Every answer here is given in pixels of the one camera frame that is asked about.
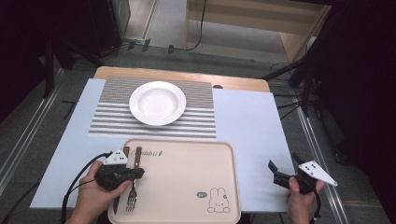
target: cartoon rabbit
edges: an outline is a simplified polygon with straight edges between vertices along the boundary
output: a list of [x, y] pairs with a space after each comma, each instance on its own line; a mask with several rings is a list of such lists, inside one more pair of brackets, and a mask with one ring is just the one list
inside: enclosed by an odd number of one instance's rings
[[210, 190], [210, 200], [209, 200], [209, 208], [207, 211], [209, 213], [229, 213], [230, 208], [228, 207], [228, 199], [225, 194], [225, 189], [212, 189]]

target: white plate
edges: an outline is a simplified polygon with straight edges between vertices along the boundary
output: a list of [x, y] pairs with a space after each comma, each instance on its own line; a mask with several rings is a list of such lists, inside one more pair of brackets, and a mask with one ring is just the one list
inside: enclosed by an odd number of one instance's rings
[[141, 85], [132, 93], [129, 107], [141, 122], [161, 126], [172, 123], [183, 114], [186, 96], [172, 83], [153, 81]]

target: fork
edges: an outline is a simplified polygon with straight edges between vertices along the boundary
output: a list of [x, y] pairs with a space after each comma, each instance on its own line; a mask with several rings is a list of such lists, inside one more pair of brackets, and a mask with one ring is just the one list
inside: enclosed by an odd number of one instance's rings
[[131, 191], [129, 192], [129, 195], [128, 195], [128, 202], [126, 204], [126, 211], [127, 212], [134, 211], [134, 205], [136, 204], [136, 201], [137, 201], [136, 179], [134, 179]]

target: person's left hand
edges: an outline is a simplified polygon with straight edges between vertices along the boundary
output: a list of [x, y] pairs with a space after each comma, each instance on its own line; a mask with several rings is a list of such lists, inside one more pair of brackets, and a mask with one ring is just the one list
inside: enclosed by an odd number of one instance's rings
[[[94, 180], [95, 174], [101, 165], [100, 161], [95, 161], [87, 175], [79, 180], [79, 184]], [[75, 210], [66, 223], [91, 223], [108, 208], [111, 201], [119, 197], [128, 188], [130, 183], [131, 181], [127, 180], [112, 191], [102, 189], [96, 181], [80, 186]]]

